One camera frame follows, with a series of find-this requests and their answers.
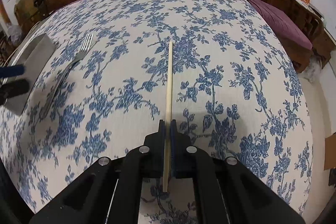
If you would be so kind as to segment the grey metal tray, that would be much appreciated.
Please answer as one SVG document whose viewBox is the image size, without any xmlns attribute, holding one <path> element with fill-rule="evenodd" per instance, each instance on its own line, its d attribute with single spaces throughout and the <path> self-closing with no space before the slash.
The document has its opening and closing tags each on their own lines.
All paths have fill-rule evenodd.
<svg viewBox="0 0 336 224">
<path fill-rule="evenodd" d="M 47 34 L 41 34 L 33 38 L 15 56 L 13 65 L 22 65 L 24 72 L 19 76 L 6 78 L 4 84 L 21 90 L 21 92 L 11 98 L 7 98 L 4 107 L 15 115 L 21 115 L 33 89 L 35 82 L 51 58 L 56 45 Z"/>
</svg>

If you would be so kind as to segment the steel fork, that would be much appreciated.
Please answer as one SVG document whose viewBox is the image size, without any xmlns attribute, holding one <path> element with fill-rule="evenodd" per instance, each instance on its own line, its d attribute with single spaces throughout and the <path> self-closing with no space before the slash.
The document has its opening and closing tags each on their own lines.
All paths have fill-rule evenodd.
<svg viewBox="0 0 336 224">
<path fill-rule="evenodd" d="M 50 92 L 50 95 L 48 96 L 45 105 L 41 108 L 39 113 L 39 118 L 45 119 L 47 114 L 49 113 L 49 109 L 52 105 L 52 101 L 56 96 L 56 93 L 58 92 L 60 86 L 65 81 L 66 74 L 72 69 L 72 67 L 77 64 L 79 61 L 84 59 L 84 57 L 87 55 L 87 53 L 90 50 L 91 44 L 93 40 L 93 34 L 86 34 L 84 38 L 84 42 L 81 45 L 80 51 L 75 55 L 74 59 L 65 67 L 65 69 L 60 74 L 60 78 L 56 81 L 55 87 Z"/>
</svg>

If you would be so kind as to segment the cream chopstick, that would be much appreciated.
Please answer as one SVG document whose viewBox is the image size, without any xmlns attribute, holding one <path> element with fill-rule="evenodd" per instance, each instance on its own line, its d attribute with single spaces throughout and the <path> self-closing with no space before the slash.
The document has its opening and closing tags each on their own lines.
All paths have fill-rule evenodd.
<svg viewBox="0 0 336 224">
<path fill-rule="evenodd" d="M 166 87 L 166 111 L 165 111 L 165 147 L 163 159 L 162 190 L 168 192 L 169 174 L 171 169 L 171 140 L 170 124 L 172 112 L 172 91 L 173 91 L 173 42 L 169 41 L 167 87 Z"/>
</svg>

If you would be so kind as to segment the stacked cardboard boxes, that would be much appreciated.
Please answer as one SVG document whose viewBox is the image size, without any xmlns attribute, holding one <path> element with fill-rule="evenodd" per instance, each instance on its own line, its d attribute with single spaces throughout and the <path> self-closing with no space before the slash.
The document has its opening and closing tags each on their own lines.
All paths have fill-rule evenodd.
<svg viewBox="0 0 336 224">
<path fill-rule="evenodd" d="M 24 34 L 48 14 L 46 0 L 16 0 L 14 14 Z"/>
</svg>

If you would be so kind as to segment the cardboard box on floor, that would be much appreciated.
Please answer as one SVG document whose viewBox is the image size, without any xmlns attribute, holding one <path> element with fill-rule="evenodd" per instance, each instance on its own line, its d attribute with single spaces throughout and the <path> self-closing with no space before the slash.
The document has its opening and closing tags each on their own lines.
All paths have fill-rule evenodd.
<svg viewBox="0 0 336 224">
<path fill-rule="evenodd" d="M 336 133 L 325 139 L 324 170 L 336 168 Z"/>
</svg>

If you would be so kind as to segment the wooden side table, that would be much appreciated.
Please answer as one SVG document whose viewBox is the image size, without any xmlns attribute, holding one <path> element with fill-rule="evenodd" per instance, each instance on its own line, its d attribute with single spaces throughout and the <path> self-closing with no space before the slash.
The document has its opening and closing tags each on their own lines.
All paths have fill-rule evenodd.
<svg viewBox="0 0 336 224">
<path fill-rule="evenodd" d="M 310 40 L 313 56 L 321 60 L 321 67 L 324 68 L 335 50 L 335 40 L 324 28 L 321 17 L 297 0 L 289 0 L 287 15 Z"/>
</svg>

